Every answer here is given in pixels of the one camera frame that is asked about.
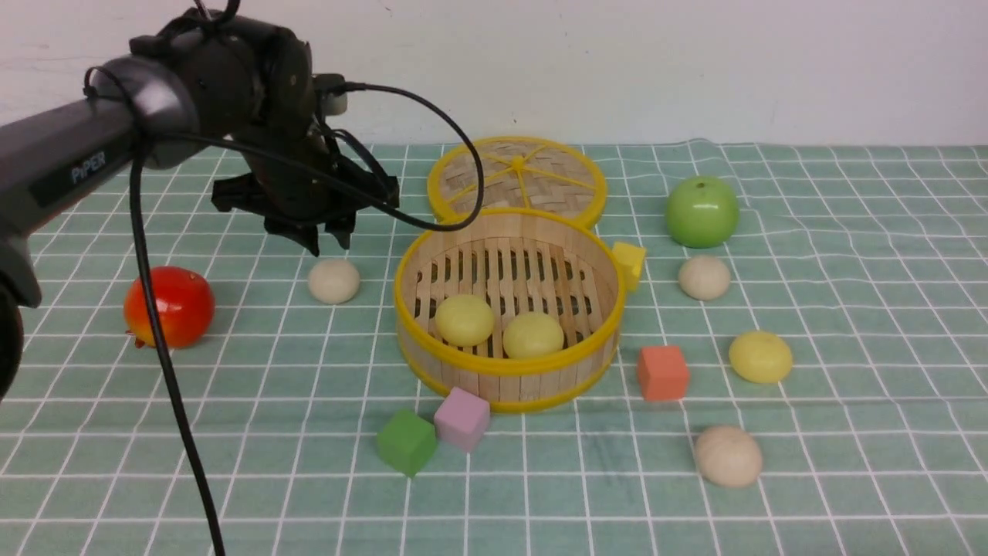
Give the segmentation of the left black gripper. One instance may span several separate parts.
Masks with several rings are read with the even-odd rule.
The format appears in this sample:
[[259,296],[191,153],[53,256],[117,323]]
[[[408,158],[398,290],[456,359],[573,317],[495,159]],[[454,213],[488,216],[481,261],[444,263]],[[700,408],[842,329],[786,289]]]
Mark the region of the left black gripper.
[[[399,206],[398,180],[386,174],[380,163],[374,162],[367,171],[350,161],[334,138],[325,140],[318,133],[297,137],[284,133],[237,133],[232,138],[328,174],[392,208]],[[247,174],[213,184],[211,201],[220,212],[237,209],[260,215],[265,218],[268,232],[294,235],[294,242],[314,257],[320,256],[317,226],[323,226],[341,249],[350,250],[356,212],[370,204],[286,163],[257,154],[243,156],[249,168]]]

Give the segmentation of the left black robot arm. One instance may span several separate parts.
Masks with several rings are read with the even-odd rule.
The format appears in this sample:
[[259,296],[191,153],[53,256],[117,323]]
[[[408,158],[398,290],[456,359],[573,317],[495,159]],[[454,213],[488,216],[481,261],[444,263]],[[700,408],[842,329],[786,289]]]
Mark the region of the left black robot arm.
[[230,137],[249,173],[215,183],[219,211],[260,215],[266,232],[317,253],[319,232],[349,246],[357,211],[399,206],[398,180],[348,161],[325,116],[346,109],[345,79],[312,70],[308,42],[271,22],[189,9],[130,53],[91,68],[84,96],[1,133],[2,391],[17,373],[21,307],[42,299],[29,236],[109,181],[157,137],[146,168],[169,169]]

